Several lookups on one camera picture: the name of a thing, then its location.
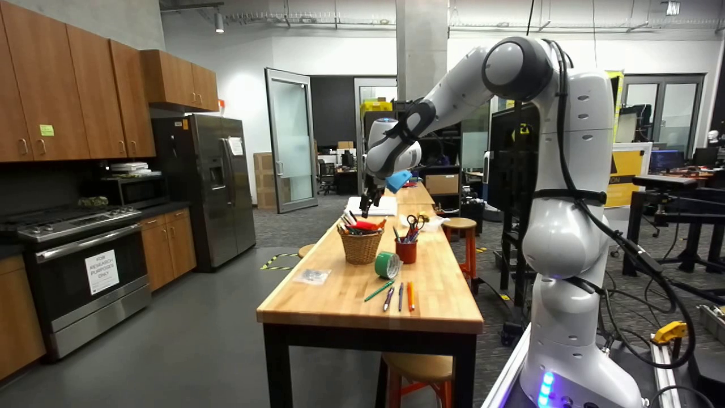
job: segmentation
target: wooden stool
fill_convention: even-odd
[[[401,408],[403,394],[430,386],[442,408],[454,408],[454,359],[433,355],[384,355],[388,366],[388,408]]]
[[[461,273],[469,282],[469,287],[476,282],[476,227],[478,225],[472,219],[448,219],[444,222],[446,233],[448,232],[468,233],[468,261],[461,263]]]
[[[316,246],[303,246],[298,249],[298,256],[303,259]]]

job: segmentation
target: stainless steel refrigerator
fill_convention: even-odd
[[[214,273],[257,242],[241,121],[155,121],[157,160],[172,199],[190,205],[200,273]]]

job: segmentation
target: ceiling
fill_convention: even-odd
[[[725,0],[448,0],[454,33],[662,33],[720,34]],[[394,29],[397,0],[158,0],[164,15],[222,12],[230,26],[280,29]]]

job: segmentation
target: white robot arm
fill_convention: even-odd
[[[606,225],[614,97],[604,74],[570,69],[557,43],[521,36],[468,55],[410,115],[369,138],[362,207],[380,197],[386,178],[417,163],[422,137],[461,122],[491,95],[532,103],[540,169],[523,256],[538,282],[521,390],[538,407],[640,408],[635,380],[597,348],[598,296],[574,284],[600,288],[606,279],[607,237],[597,222]]]

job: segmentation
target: gray floor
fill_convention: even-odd
[[[319,207],[276,215],[257,212],[259,246],[216,274],[188,274],[155,296],[153,309],[97,338],[54,366],[34,366],[0,386],[3,408],[158,408],[158,407],[268,407],[265,355],[257,307],[298,263],[298,247],[312,242],[343,213],[345,197],[327,196]],[[625,227],[625,212],[609,213],[612,225]],[[684,229],[667,227],[659,239],[643,227],[643,246],[652,256],[682,249]],[[478,341],[476,407],[486,399],[510,350],[500,348],[500,325],[513,307],[494,293],[499,270],[494,249],[500,225],[486,222],[478,254],[478,276],[487,282],[476,296],[487,321]],[[622,276],[622,259],[612,253],[612,284],[643,291],[649,279]],[[725,287],[724,274],[703,270],[672,276],[692,284]],[[618,297],[614,313],[642,329],[650,321],[636,304]],[[294,350],[292,381],[298,408],[369,408],[376,387],[378,355]],[[416,394],[405,407],[438,407],[430,393]]]

